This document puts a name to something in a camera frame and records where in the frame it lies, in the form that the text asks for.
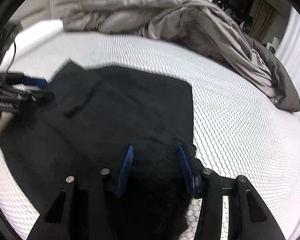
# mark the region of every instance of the mattress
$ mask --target mattress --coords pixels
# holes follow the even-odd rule
[[[70,59],[87,69],[119,64],[191,84],[196,157],[221,176],[247,176],[285,238],[299,236],[300,122],[294,114],[277,109],[229,67],[175,44],[131,35],[61,32],[19,56],[10,71],[51,80]],[[188,229],[180,239],[193,239],[200,206],[201,200],[189,204]],[[1,149],[0,208],[26,239],[39,213],[13,179]],[[221,239],[227,239],[228,225],[224,197]]]

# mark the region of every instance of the crumpled duvet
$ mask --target crumpled duvet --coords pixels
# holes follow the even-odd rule
[[[298,93],[280,61],[208,0],[85,0],[63,19],[63,28],[137,34],[185,45],[231,65],[276,107],[300,111]]]

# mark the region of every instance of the white textured mattress cover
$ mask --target white textured mattress cover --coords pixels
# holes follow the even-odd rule
[[[256,87],[211,59],[136,36],[60,33],[19,57],[10,70],[49,80],[70,59],[84,68],[115,63],[190,83],[197,158],[221,176],[247,176],[286,239],[299,236],[300,122],[294,114],[277,109]],[[200,206],[200,200],[191,201],[186,215],[189,227],[180,239],[193,239]],[[13,179],[1,149],[0,208],[26,239],[39,214]],[[224,240],[228,213],[224,197]]]

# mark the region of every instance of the brown curtain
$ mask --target brown curtain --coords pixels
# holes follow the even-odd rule
[[[249,36],[262,42],[278,12],[265,0],[254,0],[249,15],[253,18]]]

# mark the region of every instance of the silver screw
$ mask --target silver screw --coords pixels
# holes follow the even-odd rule
[[[67,178],[65,179],[65,181],[66,181],[67,183],[71,183],[71,182],[74,181],[74,177],[73,177],[73,176],[69,176],[69,177],[67,177]]]
[[[239,175],[239,176],[238,176],[238,179],[239,179],[239,181],[241,181],[241,182],[246,182],[246,181],[247,181],[247,178],[246,178],[244,175]]]
[[[102,175],[108,175],[110,173],[110,170],[109,169],[102,169],[101,170],[101,174]]]
[[[203,172],[204,174],[209,175],[209,174],[212,173],[212,170],[210,170],[209,168],[204,168],[204,169],[202,170],[202,172]]]

